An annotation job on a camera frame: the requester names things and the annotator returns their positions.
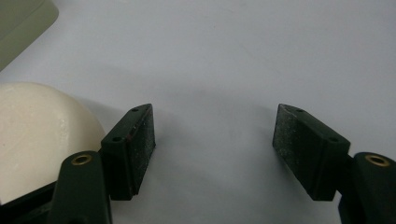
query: white table surface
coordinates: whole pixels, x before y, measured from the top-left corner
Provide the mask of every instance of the white table surface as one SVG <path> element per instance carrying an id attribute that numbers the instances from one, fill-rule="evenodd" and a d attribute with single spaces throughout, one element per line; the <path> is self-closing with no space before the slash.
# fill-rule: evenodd
<path id="1" fill-rule="evenodd" d="M 396 159 L 396 4 L 54 0 L 58 20 L 0 73 L 78 98 L 108 132 L 154 106 L 157 147 L 122 223 L 340 223 L 274 152 L 279 103 Z"/>

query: white surface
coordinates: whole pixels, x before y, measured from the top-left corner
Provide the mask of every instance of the white surface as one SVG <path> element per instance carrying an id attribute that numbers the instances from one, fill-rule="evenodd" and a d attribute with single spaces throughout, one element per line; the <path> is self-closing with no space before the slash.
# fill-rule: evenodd
<path id="1" fill-rule="evenodd" d="M 396 4 L 388 1 L 63 1 L 0 73 L 86 104 L 108 132 L 154 105 L 157 149 L 121 223 L 339 223 L 271 146 L 277 104 L 396 159 Z"/>
<path id="2" fill-rule="evenodd" d="M 104 136 L 92 113 L 63 92 L 35 83 L 0 84 L 0 202 L 56 181 L 64 159 L 98 150 Z"/>

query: beige object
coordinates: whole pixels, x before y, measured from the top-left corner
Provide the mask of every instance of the beige object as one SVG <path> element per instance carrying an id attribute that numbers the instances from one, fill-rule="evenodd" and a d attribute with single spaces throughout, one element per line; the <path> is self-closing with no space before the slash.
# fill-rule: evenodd
<path id="1" fill-rule="evenodd" d="M 0 201 L 56 180 L 62 161 L 98 150 L 105 136 L 95 116 L 72 97 L 35 83 L 0 85 Z"/>

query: white dome object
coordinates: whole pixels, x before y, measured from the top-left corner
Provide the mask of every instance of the white dome object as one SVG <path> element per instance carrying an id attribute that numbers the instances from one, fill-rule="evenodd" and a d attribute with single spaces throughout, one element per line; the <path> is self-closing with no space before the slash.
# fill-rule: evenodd
<path id="1" fill-rule="evenodd" d="M 0 85 L 0 202 L 56 181 L 62 161 L 100 148 L 105 132 L 74 98 L 36 83 Z"/>

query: white round object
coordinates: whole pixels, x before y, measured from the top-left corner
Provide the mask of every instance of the white round object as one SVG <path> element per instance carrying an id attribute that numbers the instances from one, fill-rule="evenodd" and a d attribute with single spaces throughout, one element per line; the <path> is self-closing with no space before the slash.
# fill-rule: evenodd
<path id="1" fill-rule="evenodd" d="M 62 161 L 100 148 L 105 132 L 74 98 L 35 83 L 0 85 L 0 201 L 55 181 Z"/>

